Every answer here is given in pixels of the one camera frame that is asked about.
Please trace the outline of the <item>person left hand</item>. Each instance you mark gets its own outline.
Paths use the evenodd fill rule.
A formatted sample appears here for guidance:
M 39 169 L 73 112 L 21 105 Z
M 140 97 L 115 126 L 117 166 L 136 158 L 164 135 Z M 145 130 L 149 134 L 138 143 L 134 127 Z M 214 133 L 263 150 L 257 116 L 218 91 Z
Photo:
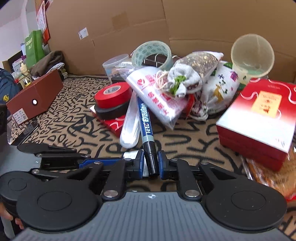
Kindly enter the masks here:
M 13 218 L 13 216 L 7 212 L 5 206 L 2 202 L 0 203 L 0 215 L 1 215 L 1 217 L 5 218 L 9 221 L 12 221 L 14 219 L 15 223 L 20 227 L 20 229 L 22 229 L 22 230 L 25 229 L 22 221 L 19 218 Z

